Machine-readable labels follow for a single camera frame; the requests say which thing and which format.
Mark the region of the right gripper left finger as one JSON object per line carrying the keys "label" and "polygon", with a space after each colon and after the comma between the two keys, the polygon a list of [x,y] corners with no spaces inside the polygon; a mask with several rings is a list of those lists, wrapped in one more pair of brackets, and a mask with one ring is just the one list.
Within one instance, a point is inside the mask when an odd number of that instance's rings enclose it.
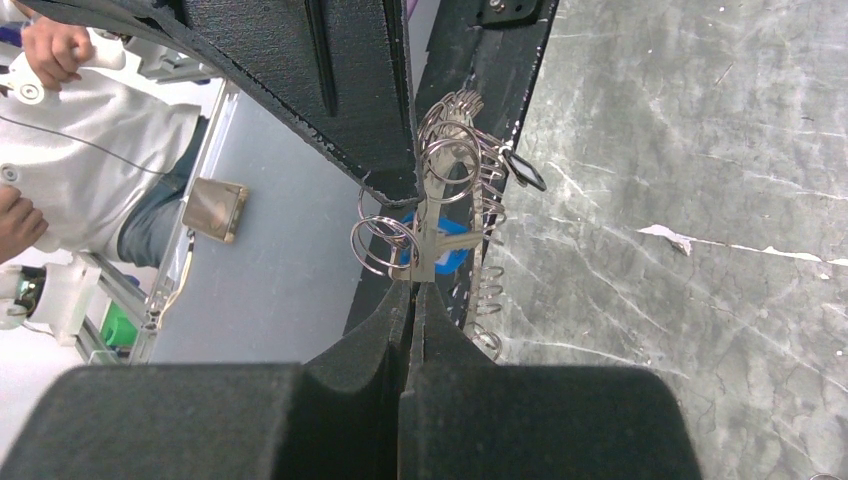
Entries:
{"label": "right gripper left finger", "polygon": [[5,479],[395,479],[412,289],[306,364],[89,366],[37,403]]}

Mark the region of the blue key tag with key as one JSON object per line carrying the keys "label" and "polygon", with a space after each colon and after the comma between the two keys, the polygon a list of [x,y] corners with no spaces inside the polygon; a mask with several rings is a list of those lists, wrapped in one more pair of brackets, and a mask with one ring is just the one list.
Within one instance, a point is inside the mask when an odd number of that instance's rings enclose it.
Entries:
{"label": "blue key tag with key", "polygon": [[[450,275],[459,271],[460,267],[471,256],[471,252],[483,243],[484,235],[481,229],[471,230],[460,225],[447,217],[440,217],[437,222],[436,235],[430,236],[419,245],[425,248],[426,253],[433,253],[434,273],[436,275]],[[395,261],[388,269],[389,276],[393,279],[407,279],[408,271],[413,262],[414,243],[408,242],[407,246],[394,247],[391,260]]]}

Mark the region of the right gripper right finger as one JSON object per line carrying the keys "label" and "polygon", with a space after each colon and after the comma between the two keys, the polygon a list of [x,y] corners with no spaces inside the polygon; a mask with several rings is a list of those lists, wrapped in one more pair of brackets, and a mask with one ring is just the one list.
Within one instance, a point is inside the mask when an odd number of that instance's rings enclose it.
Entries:
{"label": "right gripper right finger", "polygon": [[401,479],[698,479],[677,400],[638,367],[499,365],[416,293]]}

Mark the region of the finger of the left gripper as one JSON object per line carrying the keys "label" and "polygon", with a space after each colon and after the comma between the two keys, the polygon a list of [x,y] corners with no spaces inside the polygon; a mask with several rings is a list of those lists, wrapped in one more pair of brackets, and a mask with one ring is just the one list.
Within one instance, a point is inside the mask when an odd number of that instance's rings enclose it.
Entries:
{"label": "finger of the left gripper", "polygon": [[35,1],[211,67],[381,204],[423,196],[402,1]]}

